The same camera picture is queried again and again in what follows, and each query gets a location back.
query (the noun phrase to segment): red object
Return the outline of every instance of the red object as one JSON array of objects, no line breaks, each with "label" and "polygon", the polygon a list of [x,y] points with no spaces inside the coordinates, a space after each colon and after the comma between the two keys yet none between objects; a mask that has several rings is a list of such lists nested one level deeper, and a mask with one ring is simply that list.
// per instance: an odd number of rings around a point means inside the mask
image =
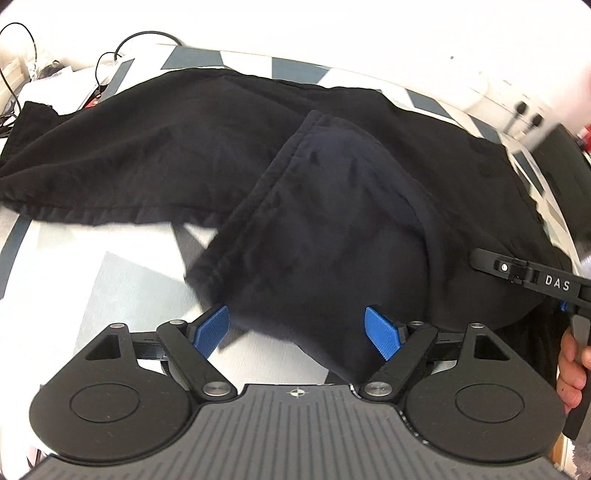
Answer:
[{"label": "red object", "polygon": [[577,144],[581,147],[581,150],[591,154],[591,125],[583,128],[578,137]]},{"label": "red object", "polygon": [[88,103],[87,103],[87,104],[84,106],[84,108],[89,108],[89,107],[91,107],[91,106],[95,106],[97,103],[99,103],[99,100],[100,100],[100,95],[98,95],[98,96],[94,97],[94,98],[93,98],[93,99],[92,99],[90,102],[88,102]]},{"label": "red object", "polygon": [[587,152],[587,153],[591,153],[591,125],[588,125],[585,127],[585,134],[582,138],[583,140],[583,149]]}]

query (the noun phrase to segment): finger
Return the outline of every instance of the finger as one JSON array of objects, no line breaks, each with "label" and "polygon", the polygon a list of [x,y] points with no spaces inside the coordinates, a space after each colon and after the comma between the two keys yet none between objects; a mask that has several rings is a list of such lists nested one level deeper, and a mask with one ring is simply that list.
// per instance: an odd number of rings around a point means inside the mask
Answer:
[{"label": "finger", "polygon": [[587,383],[584,368],[577,362],[569,362],[563,353],[558,356],[558,369],[562,380],[578,390],[582,390]]},{"label": "finger", "polygon": [[556,391],[564,404],[570,408],[576,408],[581,403],[581,392],[571,385],[568,385],[562,378],[556,382]]},{"label": "finger", "polygon": [[574,359],[577,357],[578,349],[579,345],[577,340],[574,339],[570,327],[568,327],[562,335],[562,340],[560,341],[560,350],[569,362],[574,362]]},{"label": "finger", "polygon": [[591,369],[591,346],[583,348],[583,352],[581,352],[581,361],[586,368]]}]

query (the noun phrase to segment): stitched seam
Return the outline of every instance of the stitched seam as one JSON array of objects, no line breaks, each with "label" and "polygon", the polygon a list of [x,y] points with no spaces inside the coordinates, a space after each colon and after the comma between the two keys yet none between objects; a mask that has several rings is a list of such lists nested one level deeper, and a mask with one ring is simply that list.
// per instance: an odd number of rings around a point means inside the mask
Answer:
[{"label": "stitched seam", "polygon": [[189,206],[189,205],[177,205],[177,204],[169,204],[169,205],[129,205],[129,206],[102,206],[102,207],[80,207],[80,209],[78,209],[77,207],[62,207],[62,206],[58,206],[58,205],[52,205],[50,203],[40,203],[40,202],[36,202],[35,200],[15,200],[15,199],[11,199],[8,197],[1,197],[0,198],[0,202],[11,202],[11,203],[16,203],[18,205],[21,206],[34,206],[37,208],[43,208],[43,207],[48,207],[48,208],[53,208],[53,209],[57,209],[57,210],[66,210],[68,212],[79,212],[79,211],[87,211],[87,210],[127,210],[127,209],[148,209],[148,208],[170,208],[170,207],[176,207],[176,208],[186,208],[189,210],[197,210],[200,212],[206,212],[206,213],[232,213],[234,210],[213,210],[213,209],[209,209],[206,207],[198,207],[198,206]]},{"label": "stitched seam", "polygon": [[310,125],[305,132],[302,133],[300,140],[298,141],[297,145],[294,146],[293,152],[289,155],[289,162],[287,162],[287,164],[285,165],[285,168],[283,169],[283,171],[281,172],[281,175],[277,178],[277,180],[275,181],[275,183],[271,186],[271,188],[265,193],[265,196],[260,200],[260,202],[258,202],[256,204],[256,206],[253,208],[252,213],[249,216],[248,221],[246,222],[246,224],[244,225],[244,227],[241,229],[241,234],[239,236],[237,236],[233,242],[229,245],[229,248],[227,248],[225,250],[225,253],[217,260],[216,264],[211,268],[211,275],[209,276],[209,279],[207,280],[207,283],[210,284],[213,281],[213,275],[215,275],[216,277],[219,276],[219,270],[220,270],[220,264],[222,263],[222,261],[224,261],[230,250],[234,250],[236,247],[236,244],[240,241],[242,241],[242,239],[244,238],[244,236],[246,235],[247,230],[249,229],[250,225],[252,224],[253,221],[253,217],[256,214],[256,212],[258,211],[258,209],[261,207],[261,205],[263,204],[263,202],[266,201],[266,199],[268,198],[268,196],[271,194],[271,192],[273,192],[275,190],[275,187],[277,185],[277,183],[283,178],[283,176],[285,175],[285,172],[287,171],[288,167],[290,166],[293,157],[297,154],[298,150],[301,147],[301,143],[303,142],[303,140],[305,139],[305,137],[310,133],[310,131],[316,126],[316,124],[322,119],[324,118],[324,114],[319,115],[319,117],[314,121],[314,123],[312,125]]}]

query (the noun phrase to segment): white wall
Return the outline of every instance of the white wall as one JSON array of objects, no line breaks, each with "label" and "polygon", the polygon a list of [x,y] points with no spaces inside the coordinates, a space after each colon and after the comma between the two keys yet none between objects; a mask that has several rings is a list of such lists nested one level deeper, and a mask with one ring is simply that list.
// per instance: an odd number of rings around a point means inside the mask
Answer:
[{"label": "white wall", "polygon": [[[445,84],[472,85],[482,70],[552,103],[591,65],[591,9],[580,0],[14,0],[0,15],[0,25],[9,21],[27,24],[52,56],[76,67],[153,29],[191,46],[340,67],[443,99]],[[0,45],[29,48],[18,27]]]}]

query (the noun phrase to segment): black garment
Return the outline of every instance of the black garment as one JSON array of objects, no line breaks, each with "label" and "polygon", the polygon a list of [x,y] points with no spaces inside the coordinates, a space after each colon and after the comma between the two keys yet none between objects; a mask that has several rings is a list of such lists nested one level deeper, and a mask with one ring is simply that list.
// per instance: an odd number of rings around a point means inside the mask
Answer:
[{"label": "black garment", "polygon": [[[570,269],[503,146],[373,90],[180,70],[67,118],[28,103],[2,159],[0,198],[35,219],[219,228],[187,273],[204,305],[349,381],[382,362],[369,304],[451,330],[502,329],[540,305],[473,271],[472,249]],[[511,333],[543,338],[524,349],[532,363],[556,345],[551,315]]]},{"label": "black garment", "polygon": [[0,12],[10,5],[11,2],[12,0],[0,0]]}]

